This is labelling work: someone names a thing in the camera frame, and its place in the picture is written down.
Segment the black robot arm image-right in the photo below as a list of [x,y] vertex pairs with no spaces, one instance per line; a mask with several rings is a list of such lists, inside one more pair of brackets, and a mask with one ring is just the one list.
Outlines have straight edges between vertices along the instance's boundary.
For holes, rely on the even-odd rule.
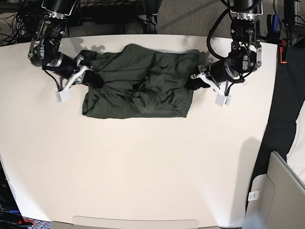
[[[210,29],[206,44],[209,53],[217,61],[203,67],[198,74],[192,75],[185,87],[190,90],[199,88],[220,87],[226,83],[224,95],[228,95],[234,84],[244,83],[245,78],[261,67],[262,46],[260,44],[260,21],[258,15],[263,13],[260,0],[228,0],[222,2],[226,9],[217,18]],[[217,54],[211,45],[211,39],[226,15],[231,16],[231,51],[227,57]]]

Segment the black robot arm image-left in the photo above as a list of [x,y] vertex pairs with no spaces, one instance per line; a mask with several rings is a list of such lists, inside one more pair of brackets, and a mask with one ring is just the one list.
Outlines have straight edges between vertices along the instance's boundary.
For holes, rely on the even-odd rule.
[[60,77],[56,85],[63,90],[62,81],[71,80],[84,69],[72,84],[83,84],[92,88],[102,88],[102,77],[93,70],[92,61],[96,52],[82,50],[75,58],[59,51],[65,35],[68,17],[72,14],[75,0],[44,0],[41,7],[46,10],[42,25],[33,36],[28,53],[31,64],[42,68],[46,74],[53,72]]

